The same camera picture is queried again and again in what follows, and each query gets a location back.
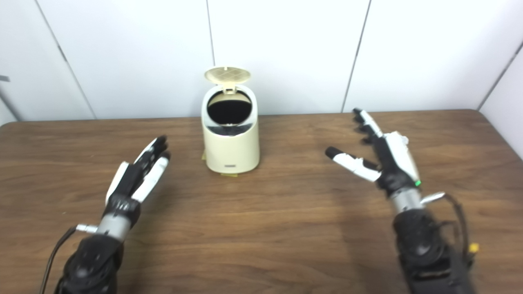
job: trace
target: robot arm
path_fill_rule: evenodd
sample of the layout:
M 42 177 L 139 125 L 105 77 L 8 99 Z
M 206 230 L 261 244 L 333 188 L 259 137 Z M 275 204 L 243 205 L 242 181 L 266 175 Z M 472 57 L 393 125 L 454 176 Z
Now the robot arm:
M 140 217 L 140 205 L 154 188 L 169 163 L 166 136 L 153 140 L 134 163 L 123 162 L 109 186 L 106 207 L 98 226 L 71 228 L 51 254 L 40 293 L 45 290 L 52 259 L 58 247 L 74 232 L 93 234 L 84 238 L 66 262 L 55 294 L 115 294 L 116 272 L 123 258 L 123 242 Z
M 466 222 L 461 206 L 449 195 L 439 192 L 422 198 L 419 173 L 408 150 L 408 139 L 398 132 L 383 133 L 364 110 L 354 109 L 359 130 L 368 135 L 380 165 L 356 158 L 337 148 L 325 154 L 354 174 L 376 182 L 394 203 L 397 250 L 400 264 L 412 294 L 474 294 L 468 270 L 472 264 Z M 443 239 L 440 228 L 449 222 L 437 222 L 425 205 L 447 198 L 454 204 L 463 232 L 463 253 Z

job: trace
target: white wall panel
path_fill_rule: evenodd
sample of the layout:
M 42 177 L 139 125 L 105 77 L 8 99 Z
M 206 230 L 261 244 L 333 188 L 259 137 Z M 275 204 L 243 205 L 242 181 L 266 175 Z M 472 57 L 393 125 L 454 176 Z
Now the white wall panel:
M 523 40 L 523 1 L 372 0 L 344 111 L 477 108 Z
M 205 0 L 38 0 L 98 118 L 199 115 Z
M 523 55 L 507 69 L 480 110 L 523 159 Z
M 0 1 L 0 95 L 22 120 L 93 114 L 33 0 Z
M 249 70 L 261 114 L 340 112 L 368 0 L 209 0 L 216 65 Z
M 0 100 L 0 127 L 8 122 L 16 121 L 11 111 L 5 106 L 5 103 Z

